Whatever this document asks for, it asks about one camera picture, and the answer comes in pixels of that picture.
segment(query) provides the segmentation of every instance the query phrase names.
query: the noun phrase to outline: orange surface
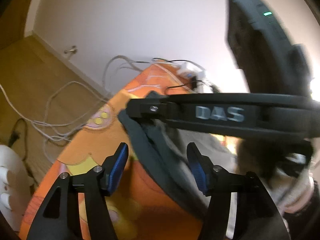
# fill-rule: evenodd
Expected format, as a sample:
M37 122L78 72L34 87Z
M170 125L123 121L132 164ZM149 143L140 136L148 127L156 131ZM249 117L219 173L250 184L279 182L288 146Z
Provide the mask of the orange surface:
M175 72L170 66L162 66ZM129 159L120 185L111 197L105 198L119 240L197 239L201 221L180 208L148 176L117 119L117 113L125 108L130 98L143 98L151 90L163 94L165 88L176 85L179 84L168 72L151 65L102 107L69 143L44 177L23 218L20 238L27 238L42 200L60 173L85 173L113 155L120 142L126 142L129 145ZM170 94L183 93L186 93L184 88L170 90ZM79 194L79 212L83 239L90 239L82 194Z

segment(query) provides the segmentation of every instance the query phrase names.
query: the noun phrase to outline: white cable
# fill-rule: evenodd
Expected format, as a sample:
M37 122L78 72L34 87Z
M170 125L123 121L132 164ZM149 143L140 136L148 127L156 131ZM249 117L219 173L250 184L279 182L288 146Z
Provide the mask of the white cable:
M84 88L86 88L89 92L91 92L97 99L99 99L99 101L94 104L94 106L92 106L86 113L84 113L83 115L81 115L80 117L76 118L75 120L69 122L69 123L65 123L65 124L50 124L50 123L47 123L46 120L47 120L47 117L48 117L48 111L49 111L49 106L50 106L50 103L52 101L52 99L54 97L56 97L63 89L65 89L66 87L68 87L69 85L72 85L72 84L78 84L78 85L81 85L83 86ZM45 107L45 113L44 113L44 121L41 122L41 121L37 121L37 120L31 120L29 118L26 118L23 114L21 114L15 107L14 105L11 103L11 101L9 100L8 96L7 96L7 93L5 92L4 88L2 87L2 85L0 84L0 89L2 90L3 94L4 94L4 97L6 99L6 101L8 102L8 104L12 107L12 109L20 116L22 117L23 119L25 119L26 121L30 122L31 125L41 134L45 137L44 139L44 154L46 156L46 158L52 162L52 159L48 157L47 153L46 153L46 150L45 150L45 145L47 143L48 140L51 140L53 142L61 142L61 141L67 141L69 142L70 139L68 138L69 136L71 136L74 132L80 130L84 124L81 124L81 125L78 125L76 126L75 128L71 129L69 132L66 132L66 133L60 133L57 131L57 129L55 127L66 127L68 125L71 125L73 123L75 123L76 121L80 120L81 118L85 117L97 104L99 104L101 101L103 102L107 102L104 98L101 98L100 96L98 96L92 89L90 89L88 86L80 83L80 82L77 82L77 81L71 81L67 84L65 84L64 86L62 86L60 89L58 89L55 93L53 93L49 99L47 100L47 103L46 103L46 107ZM47 133L44 132L44 130L41 130L40 128L37 127L38 126L42 126L42 127L50 127L52 128L52 130L55 132L56 135L49 135Z
M133 61L131 59L129 59L128 57L126 56L123 56L123 55L119 55L119 56L116 56L116 57L113 57L105 66L104 68L104 71L103 71L103 75L102 75L102 85L103 85L103 88L105 88L105 79L106 79L106 73L107 73L107 70L108 70L108 67L109 65L116 59L124 59L126 60L127 62L125 63L122 63L119 68L117 68L113 75L115 75L120 69L122 68L127 68L127 69L132 69L132 70L136 70L136 71L139 71L139 72L142 72L141 69L137 68L133 63L139 63L139 64L154 64L156 66L158 66L159 68L161 68L162 70L164 70L165 72L167 72L178 84L180 85L183 85L181 83L181 81L176 78L169 70L167 70L166 68L163 68L161 67L160 65L158 64L155 64L156 61L152 61L152 62L147 62L147 61ZM177 63L172 63L172 62L159 62L161 64L169 64L169 65L179 65ZM87 112L85 112L84 114L82 114L81 116L77 117L76 119L74 119L73 121L69 122L69 123L64 123L64 124L50 124L50 123L47 123L47 118L48 118L48 112L49 112L49 107L50 107L50 104L52 102L52 100L62 91L64 90L66 87L68 87L69 85L72 85L72 84L78 84L78 85L81 85L83 86L85 89L87 89L90 93L92 93L97 99L99 99L99 101L94 104ZM190 88L186 87L186 86L183 86L186 90L188 90L189 92L191 93L194 93L194 91L192 91ZM44 111L44 120L43 121L38 121L38 120L31 120L29 118L26 118L23 114L21 114L14 106L13 104L11 103L11 101L9 100L8 96L7 96L7 93L5 92L4 88L2 87L2 85L0 84L0 89L2 90L3 94L4 94L4 97L6 99L6 101L8 102L8 104L12 107L12 109L20 116L22 117L23 119L25 119L26 121L30 122L31 125L41 134L44 136L44 141L43 141L43 150L44 150L44 154L46 156L46 158L50 161L50 162L54 162L54 160L52 160L46 153L46 150L45 150L45 146L47 144L47 142L50 140L50 141L53 141L53 142L61 142L61 141L66 141L66 142L69 142L70 139L69 137L74 134L76 131L80 130L83 128L83 126L85 125L85 123L82 123L81 125L78 125L74 128L72 128L70 131L66 132L66 133L61 133L57 130L57 127L67 127L68 125L72 125L74 124L75 122L79 121L80 119L84 118L87 114L90 113L90 111L95 108L100 102L107 102L104 98L100 97L99 95L97 95L92 89L90 89L88 86L86 86L85 84L82 84L80 82L77 82L77 81L71 81L71 82L68 82L67 84L65 84L64 86L62 86L60 89L58 89L56 92L54 92L47 100L47 103L46 103L46 106L45 106L45 111ZM46 127L50 127L53 132L54 132L54 135L49 135L47 133L45 133L44 129Z
M161 59L161 58L155 57L151 61L158 62L161 64L178 64L178 65L181 65L181 64L176 63L176 62L190 63L201 70L200 72L197 71L197 74L196 74L197 79L202 80L205 77L206 69L204 67L202 67L201 65L199 65L198 63L191 61L191 60L187 60L187 59L166 60L166 59Z

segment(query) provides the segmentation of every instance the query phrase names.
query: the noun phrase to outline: white wall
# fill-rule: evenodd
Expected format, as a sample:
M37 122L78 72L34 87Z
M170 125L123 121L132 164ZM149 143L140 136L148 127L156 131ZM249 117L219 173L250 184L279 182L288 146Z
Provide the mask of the white wall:
M38 11L40 1L41 0L31 0L31 2L30 2L28 15L27 15L27 19L26 19L26 25L25 25L25 29L24 29L24 36L25 37L30 36L32 34L33 27L34 27L35 20L36 20L36 13Z
M292 41L306 46L320 76L320 27L308 6L303 0L266 1ZM226 0L41 0L34 31L59 54L77 45L70 63L99 85L106 62L122 54L135 60L193 60L223 91L245 91L225 42L226 9ZM115 62L108 75L120 63ZM111 92L136 74L119 71Z

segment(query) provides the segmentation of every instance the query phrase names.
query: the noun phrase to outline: white object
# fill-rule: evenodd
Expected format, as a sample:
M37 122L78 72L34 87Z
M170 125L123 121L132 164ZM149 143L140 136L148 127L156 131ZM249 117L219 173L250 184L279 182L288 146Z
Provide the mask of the white object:
M197 80L202 80L205 77L204 69L201 69L190 62L182 63L177 74L184 78L196 77Z
M19 156L9 147L0 145L0 211L14 231L20 230L31 199L28 178Z

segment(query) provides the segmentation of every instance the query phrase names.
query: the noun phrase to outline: white plug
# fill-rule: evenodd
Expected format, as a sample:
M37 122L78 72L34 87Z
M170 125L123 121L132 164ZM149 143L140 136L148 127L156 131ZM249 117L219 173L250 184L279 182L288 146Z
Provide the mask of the white plug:
M205 71L190 62L182 63L177 74L188 79L196 76L197 80L202 80L205 77Z

